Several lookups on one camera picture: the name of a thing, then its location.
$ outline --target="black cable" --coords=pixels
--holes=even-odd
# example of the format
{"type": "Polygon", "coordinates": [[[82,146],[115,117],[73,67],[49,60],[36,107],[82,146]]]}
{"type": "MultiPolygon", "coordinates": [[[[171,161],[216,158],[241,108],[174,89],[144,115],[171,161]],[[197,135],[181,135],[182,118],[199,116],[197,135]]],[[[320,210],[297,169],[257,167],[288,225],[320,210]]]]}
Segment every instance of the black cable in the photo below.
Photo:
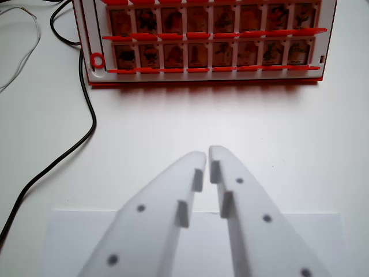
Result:
{"type": "Polygon", "coordinates": [[[70,40],[67,40],[65,38],[63,38],[61,35],[58,34],[58,32],[55,30],[54,28],[54,21],[55,21],[55,16],[57,16],[57,14],[69,3],[71,2],[71,0],[67,0],[65,1],[63,4],[61,4],[61,6],[59,8],[57,8],[57,10],[52,14],[52,16],[50,17],[50,27],[52,32],[54,33],[54,35],[61,40],[62,42],[69,44],[69,45],[73,45],[73,46],[77,46],[77,45],[81,45],[80,42],[71,42],[70,40]]]}
{"type": "MultiPolygon", "coordinates": [[[[52,15],[52,18],[55,17],[55,15],[58,12],[60,12],[60,10],[62,8],[63,7],[59,7],[56,10],[56,12],[52,15]]],[[[51,28],[53,29],[54,22],[52,20],[50,20],[50,24],[51,24],[51,28]]],[[[63,39],[63,40],[61,39],[61,41],[65,42],[67,44],[70,44],[67,39],[63,39]]],[[[48,167],[46,167],[37,176],[35,176],[32,180],[30,180],[30,182],[23,188],[21,193],[18,195],[16,203],[14,204],[14,207],[13,207],[12,211],[10,212],[10,215],[9,215],[5,225],[4,225],[3,230],[1,231],[1,234],[0,234],[0,252],[1,252],[2,247],[4,246],[6,236],[9,233],[10,227],[12,226],[14,218],[16,217],[17,212],[18,212],[19,208],[21,207],[22,201],[23,201],[27,191],[31,188],[31,186],[34,183],[36,183],[45,174],[47,174],[51,169],[53,169],[58,163],[60,163],[62,160],[64,160],[64,158],[66,158],[69,154],[71,154],[74,150],[76,150],[79,146],[81,146],[81,144],[83,144],[93,134],[93,132],[96,129],[96,125],[97,125],[96,114],[95,114],[95,111],[93,110],[90,98],[89,98],[88,93],[87,93],[85,81],[84,81],[84,78],[83,78],[83,52],[82,52],[82,49],[80,51],[78,72],[79,72],[79,75],[80,75],[80,83],[81,83],[82,91],[83,91],[83,94],[85,96],[85,100],[87,102],[87,106],[89,108],[89,111],[91,113],[92,126],[83,138],[81,138],[76,144],[74,144],[71,148],[69,148],[64,154],[62,154],[60,157],[58,157],[56,160],[54,160],[48,167]]]]}

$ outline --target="white plastic frame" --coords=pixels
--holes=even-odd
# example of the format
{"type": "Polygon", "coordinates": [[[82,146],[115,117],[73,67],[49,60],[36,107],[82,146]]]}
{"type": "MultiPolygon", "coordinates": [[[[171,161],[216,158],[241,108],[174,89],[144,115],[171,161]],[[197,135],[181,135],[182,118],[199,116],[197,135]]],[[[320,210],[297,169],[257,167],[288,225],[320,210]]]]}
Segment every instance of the white plastic frame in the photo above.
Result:
{"type": "Polygon", "coordinates": [[[104,84],[104,83],[120,83],[120,82],[163,82],[163,81],[210,81],[210,80],[268,80],[268,79],[294,79],[294,78],[302,78],[302,79],[319,79],[323,76],[323,71],[325,67],[326,55],[329,46],[330,34],[333,26],[334,12],[336,9],[337,0],[320,0],[320,1],[312,1],[312,0],[254,0],[254,1],[224,1],[224,2],[214,2],[214,0],[210,0],[209,2],[204,3],[187,3],[185,0],[182,3],[166,3],[160,4],[158,0],[155,0],[155,4],[153,5],[133,5],[129,2],[128,5],[124,6],[107,6],[101,0],[73,0],[74,10],[76,14],[78,31],[80,34],[81,45],[84,49],[84,58],[86,62],[86,69],[88,72],[89,82],[91,84],[104,84]],[[287,37],[282,38],[272,38],[262,36],[260,38],[234,38],[234,39],[213,39],[213,7],[218,5],[231,5],[233,10],[235,11],[235,33],[238,33],[239,30],[239,15],[240,15],[240,6],[241,5],[252,5],[258,4],[259,8],[262,10],[262,21],[261,21],[261,31],[265,30],[266,25],[266,16],[268,4],[274,3],[290,3],[290,5],[286,5],[286,8],[289,9],[288,16],[288,24],[287,29],[292,29],[293,24],[293,15],[295,11],[295,4],[297,3],[316,3],[315,5],[317,12],[315,14],[315,25],[314,27],[318,28],[327,28],[327,32],[319,33],[315,36],[304,36],[297,37],[289,35],[287,37]],[[186,32],[187,32],[187,10],[188,6],[204,6],[208,12],[208,33],[211,33],[211,36],[208,40],[187,40],[186,32]],[[158,29],[157,33],[161,33],[161,8],[178,8],[183,7],[183,9],[179,9],[179,11],[183,15],[183,40],[182,41],[162,41],[158,38],[158,41],[154,42],[112,42],[110,40],[102,39],[103,36],[112,36],[111,32],[111,24],[110,24],[110,16],[109,10],[111,9],[130,9],[128,13],[131,15],[132,22],[132,31],[136,32],[136,22],[135,17],[133,16],[135,9],[143,9],[143,8],[151,8],[153,12],[156,14],[158,29]],[[280,40],[284,45],[284,55],[282,65],[287,64],[288,59],[288,50],[291,40],[301,40],[306,39],[310,44],[310,53],[308,57],[308,64],[310,66],[319,66],[319,70],[304,70],[304,71],[294,71],[288,69],[275,70],[275,71],[263,71],[262,69],[258,69],[252,72],[238,72],[233,70],[231,72],[212,72],[212,43],[213,42],[234,42],[232,44],[233,50],[233,59],[232,66],[237,66],[237,53],[238,53],[238,43],[241,41],[253,40],[259,42],[259,52],[257,65],[261,65],[262,63],[262,55],[263,55],[263,43],[266,40],[280,40]],[[187,44],[188,43],[209,43],[208,47],[208,67],[210,71],[203,73],[189,73],[187,72],[187,64],[188,64],[188,53],[187,53],[187,44]],[[160,53],[160,69],[164,69],[164,58],[163,58],[163,44],[170,43],[179,43],[181,45],[183,43],[183,60],[184,60],[184,71],[183,73],[164,73],[160,72],[158,74],[144,74],[144,73],[135,73],[135,74],[117,74],[117,73],[108,73],[107,70],[115,70],[116,68],[116,59],[113,51],[113,45],[116,44],[130,44],[134,45],[135,49],[135,57],[137,67],[141,67],[140,64],[140,55],[138,53],[138,44],[155,44],[159,45],[159,53],[160,53]],[[106,65],[102,69],[94,68],[92,66],[90,56],[93,53],[102,53],[105,57],[106,65]]]}

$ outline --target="white table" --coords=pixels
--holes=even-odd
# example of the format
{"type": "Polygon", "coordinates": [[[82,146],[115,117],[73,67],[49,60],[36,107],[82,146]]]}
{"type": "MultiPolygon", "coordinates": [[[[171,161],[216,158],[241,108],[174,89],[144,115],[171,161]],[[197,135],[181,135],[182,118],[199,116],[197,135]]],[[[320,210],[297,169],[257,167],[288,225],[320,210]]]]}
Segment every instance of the white table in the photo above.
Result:
{"type": "MultiPolygon", "coordinates": [[[[1,228],[23,186],[91,125],[79,52],[49,27],[56,6],[27,2],[42,38],[0,93],[1,228]]],[[[68,8],[55,25],[76,41],[68,8]]],[[[317,85],[89,89],[96,133],[31,190],[1,253],[0,276],[39,275],[53,209],[118,209],[178,157],[214,144],[236,153],[282,212],[342,213],[357,276],[369,276],[368,14],[367,1],[338,2],[325,78],[317,85]]],[[[36,39],[32,19],[18,10],[1,16],[0,37],[4,83],[36,39]]],[[[194,209],[217,211],[216,188],[205,178],[194,209]]]]}

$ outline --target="cable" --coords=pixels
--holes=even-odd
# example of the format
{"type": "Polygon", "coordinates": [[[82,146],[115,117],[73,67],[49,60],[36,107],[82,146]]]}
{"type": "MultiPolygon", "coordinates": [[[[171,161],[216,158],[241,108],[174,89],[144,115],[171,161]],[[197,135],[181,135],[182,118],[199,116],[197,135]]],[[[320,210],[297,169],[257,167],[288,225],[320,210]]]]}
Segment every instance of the cable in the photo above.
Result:
{"type": "MultiPolygon", "coordinates": [[[[55,17],[55,15],[60,12],[60,10],[63,7],[59,7],[55,13],[52,15],[52,18],[55,17]]],[[[50,19],[50,25],[51,28],[53,29],[53,25],[54,25],[54,21],[52,19],[50,19]]],[[[73,44],[73,42],[68,41],[67,39],[62,38],[61,41],[69,44],[69,45],[76,45],[75,43],[73,44]]],[[[79,66],[78,66],[78,72],[80,75],[80,83],[81,83],[81,87],[82,87],[82,91],[83,94],[85,96],[85,100],[87,103],[87,106],[89,108],[89,111],[91,113],[91,117],[92,117],[92,126],[91,128],[88,130],[88,132],[85,134],[85,136],[83,138],[81,138],[76,144],[74,144],[71,148],[69,148],[64,154],[62,154],[60,157],[58,157],[56,160],[54,160],[48,167],[46,167],[43,171],[41,171],[37,176],[35,176],[32,180],[30,180],[30,182],[23,188],[23,190],[21,191],[21,193],[19,194],[14,207],[12,209],[12,211],[10,212],[10,215],[4,225],[4,228],[0,234],[0,252],[2,247],[4,246],[5,243],[5,239],[7,234],[9,233],[9,230],[12,226],[12,223],[14,221],[14,218],[17,215],[17,212],[19,210],[19,208],[21,207],[22,201],[27,193],[27,191],[32,187],[32,185],[34,183],[36,183],[39,179],[41,179],[45,174],[47,174],[51,169],[53,169],[58,163],[60,163],[62,160],[64,160],[64,158],[66,158],[69,154],[71,154],[73,151],[75,151],[79,146],[81,146],[81,144],[83,144],[95,131],[96,129],[96,125],[97,125],[97,119],[96,119],[96,114],[95,111],[93,110],[90,98],[88,96],[87,93],[87,89],[86,89],[86,85],[85,85],[85,81],[83,78],[83,52],[82,49],[80,51],[80,58],[79,58],[79,66]]]]}
{"type": "Polygon", "coordinates": [[[59,35],[59,33],[55,30],[54,28],[54,21],[55,21],[55,16],[57,16],[57,14],[69,3],[71,2],[71,0],[67,0],[65,1],[63,4],[61,4],[61,6],[59,8],[57,8],[57,10],[52,14],[52,16],[50,17],[50,27],[52,32],[54,33],[54,35],[61,40],[62,42],[69,44],[69,45],[73,45],[73,46],[77,46],[77,45],[81,45],[81,43],[79,42],[71,42],[70,40],[67,40],[65,38],[63,38],[61,35],[59,35]]]}
{"type": "Polygon", "coordinates": [[[10,78],[10,80],[7,83],[5,83],[4,85],[0,85],[0,89],[6,88],[8,85],[10,85],[17,78],[19,73],[21,73],[21,71],[23,70],[23,67],[26,64],[29,56],[31,56],[34,49],[36,49],[36,47],[39,44],[40,39],[41,39],[40,26],[37,23],[37,17],[34,16],[31,12],[27,11],[25,8],[23,8],[23,7],[13,7],[13,8],[10,8],[8,10],[4,10],[3,12],[0,12],[0,16],[7,13],[7,12],[9,12],[9,11],[11,11],[11,10],[14,10],[14,9],[21,9],[21,10],[25,11],[26,13],[28,13],[32,17],[32,19],[34,20],[34,22],[36,24],[36,28],[37,28],[37,39],[36,39],[35,45],[21,59],[20,63],[17,66],[16,71],[14,72],[14,75],[10,78]]]}

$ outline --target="white cable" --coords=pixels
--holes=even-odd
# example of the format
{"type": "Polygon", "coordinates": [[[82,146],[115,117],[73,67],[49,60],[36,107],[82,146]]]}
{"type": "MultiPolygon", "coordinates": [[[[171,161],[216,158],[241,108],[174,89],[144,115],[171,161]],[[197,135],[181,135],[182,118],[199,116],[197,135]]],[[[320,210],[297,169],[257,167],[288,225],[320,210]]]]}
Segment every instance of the white cable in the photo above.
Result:
{"type": "Polygon", "coordinates": [[[24,67],[25,63],[27,62],[29,56],[32,54],[32,52],[34,51],[34,49],[37,47],[37,45],[39,44],[40,39],[41,39],[40,26],[37,23],[37,17],[35,15],[33,15],[31,12],[29,12],[28,10],[26,10],[25,8],[23,8],[23,7],[13,7],[13,8],[10,8],[8,10],[4,10],[3,12],[0,12],[0,16],[3,15],[4,13],[7,13],[10,10],[13,10],[13,9],[21,9],[21,10],[24,10],[30,16],[32,16],[32,18],[33,18],[33,20],[34,20],[34,22],[36,24],[36,28],[37,28],[37,40],[36,40],[35,45],[31,48],[31,50],[29,52],[27,52],[24,55],[24,57],[21,59],[20,63],[18,64],[18,67],[17,67],[16,71],[14,72],[14,75],[10,78],[10,80],[5,85],[0,85],[0,89],[6,88],[8,85],[10,85],[15,80],[15,78],[17,78],[17,76],[19,75],[19,73],[21,73],[21,71],[23,70],[23,67],[24,67]]]}

